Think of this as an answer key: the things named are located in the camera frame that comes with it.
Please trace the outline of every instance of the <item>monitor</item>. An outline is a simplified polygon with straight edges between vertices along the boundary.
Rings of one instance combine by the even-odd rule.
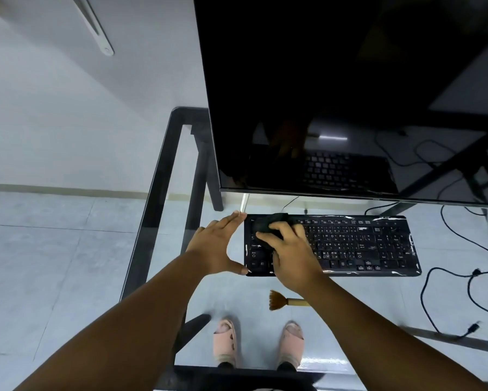
[[[488,206],[488,0],[194,0],[221,190]]]

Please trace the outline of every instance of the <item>person's right hand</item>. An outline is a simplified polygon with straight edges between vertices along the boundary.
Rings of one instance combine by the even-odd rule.
[[[292,291],[303,295],[308,286],[325,277],[322,267],[307,242],[306,232],[299,223],[273,222],[270,229],[279,230],[283,240],[271,233],[257,232],[256,236],[275,249],[273,266],[280,282]]]

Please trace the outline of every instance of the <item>sandal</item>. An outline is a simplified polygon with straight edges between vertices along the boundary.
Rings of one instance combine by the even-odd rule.
[[[237,367],[237,336],[235,327],[229,320],[221,320],[218,323],[217,331],[213,334],[213,356],[217,364],[229,362],[234,368]]]
[[[287,322],[280,338],[278,365],[283,362],[289,362],[295,368],[298,368],[302,362],[304,343],[300,326],[294,321]]]

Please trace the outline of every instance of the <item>white wall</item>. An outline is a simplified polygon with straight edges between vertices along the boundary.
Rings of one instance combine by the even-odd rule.
[[[71,0],[0,0],[0,184],[145,192],[170,111],[207,106],[192,0],[90,3],[113,57]]]

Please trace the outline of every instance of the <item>brown bristles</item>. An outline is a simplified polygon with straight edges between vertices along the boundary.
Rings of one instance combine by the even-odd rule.
[[[287,305],[287,298],[277,291],[271,290],[269,293],[269,309],[278,310]]]

